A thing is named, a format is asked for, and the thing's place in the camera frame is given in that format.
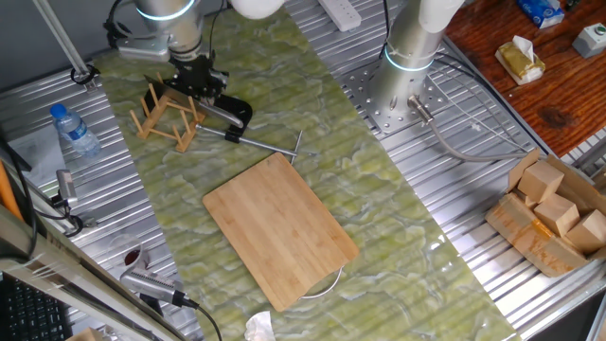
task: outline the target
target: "metal mounting plate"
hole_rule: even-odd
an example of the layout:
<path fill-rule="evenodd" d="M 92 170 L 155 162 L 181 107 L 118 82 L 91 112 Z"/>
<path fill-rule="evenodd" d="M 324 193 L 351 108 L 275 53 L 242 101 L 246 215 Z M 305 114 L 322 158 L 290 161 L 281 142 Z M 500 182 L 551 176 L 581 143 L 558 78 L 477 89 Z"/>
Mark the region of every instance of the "metal mounting plate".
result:
<path fill-rule="evenodd" d="M 411 123 L 419 121 L 420 118 L 415 111 L 404 113 L 381 113 L 377 109 L 373 102 L 373 98 L 370 98 L 368 94 L 368 79 L 372 76 L 377 67 L 379 67 L 380 62 L 381 61 L 376 61 L 369 64 L 367 67 L 355 70 L 337 81 L 345 86 L 344 91 L 347 88 L 351 89 L 351 92 L 349 92 L 349 99 L 353 102 L 357 102 L 361 106 L 358 111 L 360 113 L 365 112 L 368 119 L 375 127 L 384 134 L 390 135 L 409 126 Z M 419 94 L 420 101 L 424 103 L 425 107 L 432 113 L 436 113 L 448 105 L 446 96 L 444 96 L 429 77 L 425 78 L 423 88 L 425 91 L 422 94 Z"/>

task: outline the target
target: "green marble mat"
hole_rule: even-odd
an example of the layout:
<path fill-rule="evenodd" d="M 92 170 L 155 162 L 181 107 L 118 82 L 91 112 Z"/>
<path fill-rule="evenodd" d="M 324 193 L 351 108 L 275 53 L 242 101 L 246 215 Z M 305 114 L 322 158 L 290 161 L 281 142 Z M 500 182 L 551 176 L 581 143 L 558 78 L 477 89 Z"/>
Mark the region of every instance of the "green marble mat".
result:
<path fill-rule="evenodd" d="M 186 153 L 159 135 L 144 142 L 129 110 L 143 117 L 143 74 L 167 78 L 172 67 L 115 53 L 96 60 L 186 290 L 225 340 L 242 340 L 248 318 L 267 310 L 277 340 L 518 339 L 284 10 L 259 21 L 224 12 L 213 43 L 217 69 L 231 73 L 227 94 L 255 109 L 245 136 L 293 148 L 303 130 L 300 150 L 319 156 L 303 154 L 294 167 L 361 251 L 328 295 L 274 311 L 202 205 L 206 193 L 270 153 L 205 134 Z M 159 129 L 183 130 L 180 119 L 167 112 Z"/>

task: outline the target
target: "gray wall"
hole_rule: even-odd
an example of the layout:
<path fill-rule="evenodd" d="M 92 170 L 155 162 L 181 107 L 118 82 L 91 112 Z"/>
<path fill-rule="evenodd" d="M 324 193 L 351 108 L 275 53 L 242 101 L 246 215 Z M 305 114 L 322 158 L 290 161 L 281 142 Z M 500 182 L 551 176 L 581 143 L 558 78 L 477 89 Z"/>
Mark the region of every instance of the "gray wall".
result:
<path fill-rule="evenodd" d="M 114 0 L 49 2 L 85 60 L 109 48 L 102 25 Z M 221 0 L 203 0 L 197 10 L 209 13 L 220 5 Z M 116 19 L 135 33 L 144 32 L 134 5 L 122 9 Z M 0 0 L 0 47 L 0 92 L 71 68 L 31 0 Z"/>

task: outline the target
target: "plastic bottle cap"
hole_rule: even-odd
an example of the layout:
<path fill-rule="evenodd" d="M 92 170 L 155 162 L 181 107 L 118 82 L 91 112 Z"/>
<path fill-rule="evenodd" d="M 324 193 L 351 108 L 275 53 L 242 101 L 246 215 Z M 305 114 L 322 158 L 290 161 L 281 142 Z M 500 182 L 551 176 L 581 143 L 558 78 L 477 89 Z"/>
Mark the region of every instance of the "plastic bottle cap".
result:
<path fill-rule="evenodd" d="M 65 106 L 63 104 L 55 104 L 50 107 L 50 115 L 55 118 L 64 117 L 65 114 L 67 114 L 67 109 L 65 109 Z"/>

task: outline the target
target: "keyboard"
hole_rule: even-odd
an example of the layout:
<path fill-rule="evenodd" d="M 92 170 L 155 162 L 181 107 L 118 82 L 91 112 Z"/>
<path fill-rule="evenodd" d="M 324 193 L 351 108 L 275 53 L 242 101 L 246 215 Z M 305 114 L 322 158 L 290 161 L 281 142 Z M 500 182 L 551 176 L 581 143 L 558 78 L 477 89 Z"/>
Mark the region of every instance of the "keyboard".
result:
<path fill-rule="evenodd" d="M 66 312 L 56 298 L 2 274 L 0 340 L 63 341 L 72 336 Z"/>

